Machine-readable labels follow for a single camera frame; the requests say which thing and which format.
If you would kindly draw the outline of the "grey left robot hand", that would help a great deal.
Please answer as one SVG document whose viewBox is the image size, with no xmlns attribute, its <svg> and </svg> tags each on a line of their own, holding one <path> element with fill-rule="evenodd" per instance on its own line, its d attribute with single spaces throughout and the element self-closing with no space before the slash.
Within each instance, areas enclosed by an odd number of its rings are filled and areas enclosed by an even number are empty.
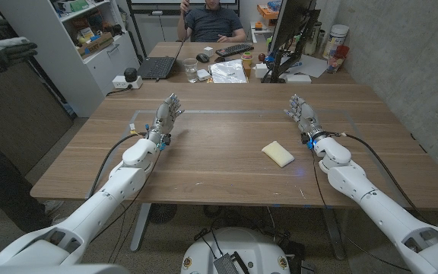
<svg viewBox="0 0 438 274">
<path fill-rule="evenodd" d="M 157 108 L 154 121 L 147 133 L 147 139 L 157 145 L 160 144 L 162 138 L 172 131 L 176 118 L 184 112 L 180 107 L 179 98 L 175 94 L 167 97 Z"/>
</svg>

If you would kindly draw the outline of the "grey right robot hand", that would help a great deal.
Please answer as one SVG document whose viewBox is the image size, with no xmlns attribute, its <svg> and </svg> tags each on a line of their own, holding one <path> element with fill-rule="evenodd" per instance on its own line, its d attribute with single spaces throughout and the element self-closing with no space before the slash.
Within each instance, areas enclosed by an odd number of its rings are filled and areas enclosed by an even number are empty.
<svg viewBox="0 0 438 274">
<path fill-rule="evenodd" d="M 322 128 L 314 109 L 298 95 L 289 100 L 289 109 L 284 112 L 297 124 L 300 133 L 311 143 L 328 136 Z"/>
</svg>

